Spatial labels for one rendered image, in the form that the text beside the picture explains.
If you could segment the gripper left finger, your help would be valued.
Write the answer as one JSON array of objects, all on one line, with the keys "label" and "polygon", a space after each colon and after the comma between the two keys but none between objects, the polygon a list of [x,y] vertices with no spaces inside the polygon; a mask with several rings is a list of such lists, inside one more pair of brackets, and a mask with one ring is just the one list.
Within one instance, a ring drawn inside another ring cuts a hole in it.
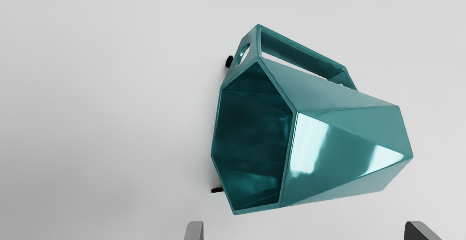
[{"label": "gripper left finger", "polygon": [[187,224],[183,240],[204,240],[204,222],[189,222]]}]

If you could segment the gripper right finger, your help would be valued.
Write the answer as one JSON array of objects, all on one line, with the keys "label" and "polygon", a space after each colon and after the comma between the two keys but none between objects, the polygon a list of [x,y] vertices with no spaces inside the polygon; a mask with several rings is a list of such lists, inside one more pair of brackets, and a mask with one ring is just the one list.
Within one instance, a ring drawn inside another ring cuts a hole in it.
[{"label": "gripper right finger", "polygon": [[404,240],[442,240],[421,221],[408,221],[404,227]]}]

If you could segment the teal faceted mug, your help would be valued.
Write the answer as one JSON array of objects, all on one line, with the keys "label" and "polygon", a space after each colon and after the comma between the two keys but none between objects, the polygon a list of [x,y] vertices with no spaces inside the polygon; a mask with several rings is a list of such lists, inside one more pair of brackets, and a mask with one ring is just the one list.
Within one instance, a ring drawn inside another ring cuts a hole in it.
[{"label": "teal faceted mug", "polygon": [[400,107],[263,25],[226,67],[211,158],[234,215],[379,192],[414,157]]}]

